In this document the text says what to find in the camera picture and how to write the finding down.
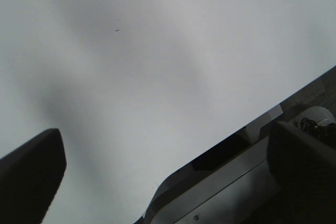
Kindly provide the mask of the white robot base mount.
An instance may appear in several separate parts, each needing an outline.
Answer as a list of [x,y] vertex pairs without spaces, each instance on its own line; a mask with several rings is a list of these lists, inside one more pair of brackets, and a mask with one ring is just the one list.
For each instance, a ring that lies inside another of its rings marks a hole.
[[335,122],[321,106],[276,106],[167,177],[139,223],[241,223],[278,192],[267,163],[276,120],[298,128],[303,119]]

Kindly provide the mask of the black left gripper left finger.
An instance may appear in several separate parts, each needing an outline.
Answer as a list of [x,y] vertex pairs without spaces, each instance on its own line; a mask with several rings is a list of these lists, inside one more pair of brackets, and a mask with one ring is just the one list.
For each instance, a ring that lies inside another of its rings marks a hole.
[[47,129],[1,158],[1,223],[42,223],[66,166],[59,129]]

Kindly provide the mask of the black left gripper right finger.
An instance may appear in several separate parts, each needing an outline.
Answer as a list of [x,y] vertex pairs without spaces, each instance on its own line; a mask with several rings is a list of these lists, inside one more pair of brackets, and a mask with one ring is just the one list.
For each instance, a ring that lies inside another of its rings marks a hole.
[[323,142],[287,122],[275,122],[269,169],[296,223],[335,223],[335,139]]

